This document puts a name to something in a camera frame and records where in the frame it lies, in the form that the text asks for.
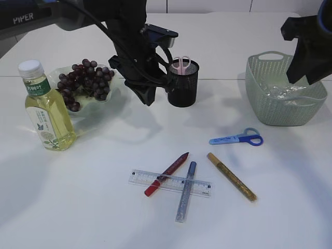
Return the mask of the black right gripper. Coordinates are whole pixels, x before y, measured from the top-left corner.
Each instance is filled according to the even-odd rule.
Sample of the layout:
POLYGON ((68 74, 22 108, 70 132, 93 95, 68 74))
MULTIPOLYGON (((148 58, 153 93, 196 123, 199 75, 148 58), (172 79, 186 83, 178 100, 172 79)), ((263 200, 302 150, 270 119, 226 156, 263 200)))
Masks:
POLYGON ((286 72, 289 83, 305 76, 312 85, 331 74, 331 1, 323 1, 314 16, 288 17, 281 34, 285 41, 297 40, 286 72))

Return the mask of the blue black left robot arm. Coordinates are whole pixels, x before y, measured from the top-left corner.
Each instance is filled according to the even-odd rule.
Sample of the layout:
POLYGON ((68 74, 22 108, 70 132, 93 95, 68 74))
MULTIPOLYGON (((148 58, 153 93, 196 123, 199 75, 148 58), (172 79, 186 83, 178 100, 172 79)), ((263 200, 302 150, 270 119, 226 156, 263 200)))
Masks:
POLYGON ((146 22, 146 1, 1 1, 1 38, 56 24, 65 31, 96 25, 114 44, 108 63, 150 106, 157 88, 174 90, 170 48, 178 33, 146 22))

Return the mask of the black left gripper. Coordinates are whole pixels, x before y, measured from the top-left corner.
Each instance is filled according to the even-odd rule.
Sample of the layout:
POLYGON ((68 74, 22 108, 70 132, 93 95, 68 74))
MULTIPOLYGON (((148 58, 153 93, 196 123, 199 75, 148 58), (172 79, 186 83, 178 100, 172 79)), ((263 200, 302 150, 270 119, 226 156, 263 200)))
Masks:
POLYGON ((110 66, 118 70, 125 83, 140 101, 151 106, 155 101, 156 88, 169 88, 168 72, 172 56, 169 48, 153 47, 148 41, 145 24, 146 1, 83 1, 85 23, 103 26, 112 40, 116 55, 110 66))

